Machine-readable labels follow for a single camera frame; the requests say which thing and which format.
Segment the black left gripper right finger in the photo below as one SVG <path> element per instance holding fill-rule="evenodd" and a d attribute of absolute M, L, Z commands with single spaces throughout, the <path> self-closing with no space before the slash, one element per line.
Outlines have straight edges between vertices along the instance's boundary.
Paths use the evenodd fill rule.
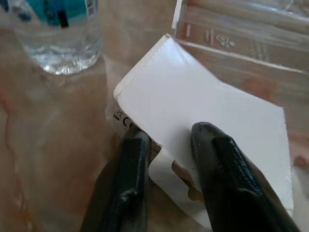
<path fill-rule="evenodd" d="M 214 232 L 298 232 L 263 173 L 209 122 L 191 128 L 191 149 Z"/>

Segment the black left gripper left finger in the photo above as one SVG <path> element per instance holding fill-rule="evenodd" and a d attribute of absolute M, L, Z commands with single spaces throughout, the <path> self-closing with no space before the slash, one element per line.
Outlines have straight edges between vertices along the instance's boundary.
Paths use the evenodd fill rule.
<path fill-rule="evenodd" d="M 145 232 L 151 139 L 138 127 L 99 174 L 85 214 L 87 232 Z"/>

